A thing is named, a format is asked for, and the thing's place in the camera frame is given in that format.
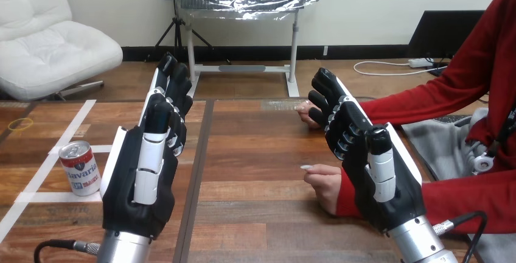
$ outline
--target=black baseboard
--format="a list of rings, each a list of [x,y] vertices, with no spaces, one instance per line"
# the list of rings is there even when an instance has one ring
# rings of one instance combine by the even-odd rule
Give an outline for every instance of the black baseboard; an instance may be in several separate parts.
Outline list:
[[[364,46],[329,46],[327,55],[323,55],[324,46],[299,46],[298,60],[327,59],[389,59],[405,58],[408,45],[364,45]],[[173,47],[122,47],[124,61],[144,61],[152,54],[150,61],[159,61],[166,52],[173,53]],[[223,61],[225,58],[235,61],[278,61],[290,59],[290,46],[259,47],[214,47],[214,51],[205,46],[194,47],[197,62]],[[180,62],[188,62],[186,48],[177,49],[174,54]]]

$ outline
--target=black monitor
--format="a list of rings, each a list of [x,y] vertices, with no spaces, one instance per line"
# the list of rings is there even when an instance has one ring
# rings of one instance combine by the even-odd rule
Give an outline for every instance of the black monitor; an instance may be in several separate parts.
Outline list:
[[[408,44],[407,57],[452,57],[483,14],[483,10],[426,10]]]

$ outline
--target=red sweater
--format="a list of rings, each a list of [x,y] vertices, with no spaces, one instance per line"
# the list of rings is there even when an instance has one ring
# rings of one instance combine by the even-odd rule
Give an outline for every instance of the red sweater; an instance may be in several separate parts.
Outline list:
[[[453,113],[488,91],[487,117],[467,137],[487,146],[516,101],[516,0],[492,1],[440,77],[362,107],[374,124],[400,125]],[[486,233],[516,233],[516,133],[498,150],[491,171],[425,183],[423,196],[432,224],[483,210],[488,216]],[[343,175],[338,215],[358,216],[353,197],[354,189]],[[456,231],[474,233],[477,227],[478,221],[472,221]]]

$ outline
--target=black strap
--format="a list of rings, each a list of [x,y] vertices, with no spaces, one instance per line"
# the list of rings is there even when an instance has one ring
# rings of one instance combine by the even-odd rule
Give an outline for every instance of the black strap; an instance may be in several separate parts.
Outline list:
[[[516,102],[512,106],[507,119],[498,133],[497,138],[491,143],[491,146],[487,149],[487,156],[495,157],[497,154],[498,148],[500,144],[503,144],[507,141],[509,136],[516,132]]]

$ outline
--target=tripod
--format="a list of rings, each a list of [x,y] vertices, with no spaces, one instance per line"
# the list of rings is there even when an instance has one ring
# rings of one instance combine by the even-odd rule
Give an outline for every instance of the tripod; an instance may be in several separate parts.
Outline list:
[[[150,61],[152,56],[156,53],[156,50],[158,50],[159,44],[161,44],[161,41],[163,41],[163,39],[170,32],[170,30],[172,29],[173,26],[175,26],[175,30],[174,30],[175,33],[174,33],[174,50],[173,50],[172,54],[174,55],[174,57],[176,59],[179,60],[178,56],[176,55],[176,49],[179,48],[179,52],[182,52],[184,49],[183,42],[181,41],[181,25],[186,26],[186,23],[181,18],[178,17],[177,3],[176,3],[176,0],[173,0],[173,1],[174,1],[174,18],[172,18],[172,22],[170,23],[167,30],[165,30],[165,32],[163,33],[163,35],[161,36],[159,41],[156,43],[156,45],[154,45],[154,49],[147,55],[147,58],[145,58],[145,60],[144,60],[145,62]],[[197,38],[199,38],[199,40],[201,40],[208,47],[208,49],[211,52],[215,52],[220,58],[224,59],[224,61],[227,62],[228,65],[231,65],[231,61],[229,61],[228,58],[225,57],[224,55],[222,55],[221,53],[217,52],[217,50],[213,46],[211,46],[211,44],[208,43],[208,41],[206,41],[201,35],[199,35],[199,33],[197,33],[193,29],[192,29],[192,33]]]

